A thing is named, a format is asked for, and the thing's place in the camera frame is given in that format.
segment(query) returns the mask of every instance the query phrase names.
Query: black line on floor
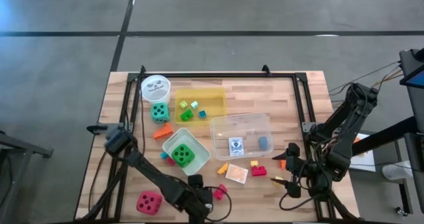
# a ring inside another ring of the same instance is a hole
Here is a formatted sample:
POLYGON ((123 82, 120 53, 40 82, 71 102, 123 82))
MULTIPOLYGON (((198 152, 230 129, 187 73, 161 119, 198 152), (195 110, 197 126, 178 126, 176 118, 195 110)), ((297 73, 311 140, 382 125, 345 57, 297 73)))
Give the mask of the black line on floor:
POLYGON ((85 31, 85 32, 0 32, 0 37, 226 37, 226 36, 423 36, 424 30, 399 30, 399 31, 126 31, 130 16, 123 24, 121 32, 118 31, 85 31))
POLYGON ((128 0, 127 11, 125 12, 124 21, 122 23, 121 32, 118 38, 117 47, 113 55, 111 72, 116 72, 118 70, 119 60, 121 59, 122 49, 124 47, 125 33, 128 31, 128 26, 130 24, 131 14, 133 13, 135 0, 128 0))

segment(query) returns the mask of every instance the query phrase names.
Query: transparent lid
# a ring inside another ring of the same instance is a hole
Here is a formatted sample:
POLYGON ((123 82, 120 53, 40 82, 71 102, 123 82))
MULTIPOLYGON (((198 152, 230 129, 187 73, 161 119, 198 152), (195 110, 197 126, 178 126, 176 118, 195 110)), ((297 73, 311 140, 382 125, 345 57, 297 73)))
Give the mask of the transparent lid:
POLYGON ((219 160, 270 154, 274 150, 269 118, 263 113, 211 120, 213 153, 219 160))

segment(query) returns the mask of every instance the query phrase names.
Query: orange block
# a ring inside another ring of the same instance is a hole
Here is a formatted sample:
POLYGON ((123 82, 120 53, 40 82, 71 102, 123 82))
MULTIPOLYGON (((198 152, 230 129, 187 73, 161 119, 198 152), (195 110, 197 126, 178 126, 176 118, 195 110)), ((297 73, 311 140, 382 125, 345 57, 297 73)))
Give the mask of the orange block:
POLYGON ((286 168, 286 161, 280 160, 281 168, 286 168))
POLYGON ((154 139, 160 139, 163 138, 167 135, 172 134, 172 127, 169 123, 165 123, 165 126, 163 128, 158 129, 154 134, 153 134, 153 138, 154 139))

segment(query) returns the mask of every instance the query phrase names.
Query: concrete floor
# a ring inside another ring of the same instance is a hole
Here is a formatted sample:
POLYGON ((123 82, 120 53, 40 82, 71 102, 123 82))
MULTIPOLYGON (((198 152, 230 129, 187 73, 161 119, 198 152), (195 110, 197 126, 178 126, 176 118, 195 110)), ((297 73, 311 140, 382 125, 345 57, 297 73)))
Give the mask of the concrete floor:
MULTIPOLYGON (((3 31, 120 31, 128 0, 0 0, 3 31)), ((424 0, 135 0, 129 30, 422 30, 424 0)), ((117 37, 0 37, 0 130, 51 146, 34 156, 16 223, 70 221, 117 37)), ((323 70, 329 88, 424 47, 423 36, 126 38, 118 71, 323 70)), ((361 82, 372 85, 391 68, 361 82)), ((363 129, 379 131, 412 114, 406 89, 383 85, 363 129)), ((360 214, 401 219, 398 187, 351 172, 360 214)), ((415 198, 414 188, 410 188, 415 198)))

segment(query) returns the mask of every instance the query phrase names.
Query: yellow block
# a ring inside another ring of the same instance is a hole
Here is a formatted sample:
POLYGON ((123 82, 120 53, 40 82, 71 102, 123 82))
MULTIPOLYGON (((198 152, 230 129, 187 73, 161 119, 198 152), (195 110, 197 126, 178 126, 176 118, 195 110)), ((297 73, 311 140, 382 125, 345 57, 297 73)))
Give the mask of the yellow block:
POLYGON ((257 160, 250 161, 250 167, 253 167, 253 166, 259 166, 259 163, 257 160))
MULTIPOLYGON (((278 177, 278 176, 276 176, 276 178, 275 179, 278 179, 278 180, 284 180, 282 177, 278 177)), ((277 183, 277 182, 274 182, 274 181, 272 181, 272 184, 274 185, 274 186, 276 186, 276 187, 280 187, 280 186, 282 186, 281 184, 279 184, 279 183, 277 183)))
POLYGON ((224 174, 228 170, 228 163, 225 163, 220 169, 218 169, 218 174, 224 174))

